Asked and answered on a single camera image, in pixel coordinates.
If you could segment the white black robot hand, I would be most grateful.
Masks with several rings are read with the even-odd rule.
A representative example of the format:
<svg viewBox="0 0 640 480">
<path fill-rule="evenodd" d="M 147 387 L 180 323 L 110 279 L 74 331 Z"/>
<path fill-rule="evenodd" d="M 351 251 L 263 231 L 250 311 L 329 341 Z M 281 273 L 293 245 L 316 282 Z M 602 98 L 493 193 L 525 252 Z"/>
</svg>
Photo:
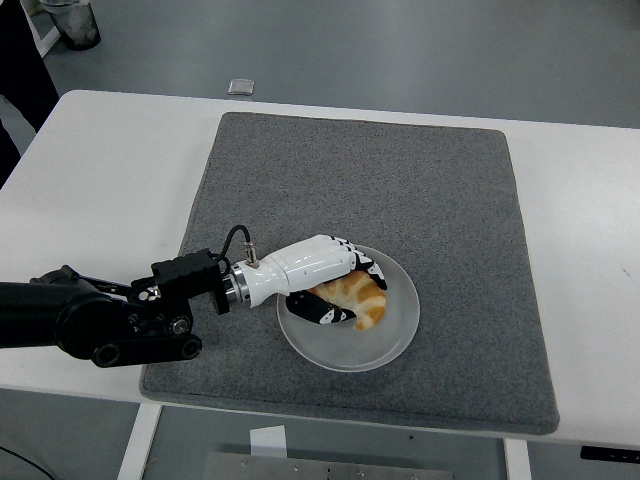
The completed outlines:
<svg viewBox="0 0 640 480">
<path fill-rule="evenodd" d="M 273 295 L 285 297 L 292 314 L 315 324 L 353 319 L 354 329 L 377 326 L 386 313 L 387 284 L 375 260 L 351 242 L 316 235 L 231 267 L 240 302 L 256 307 Z"/>
</svg>

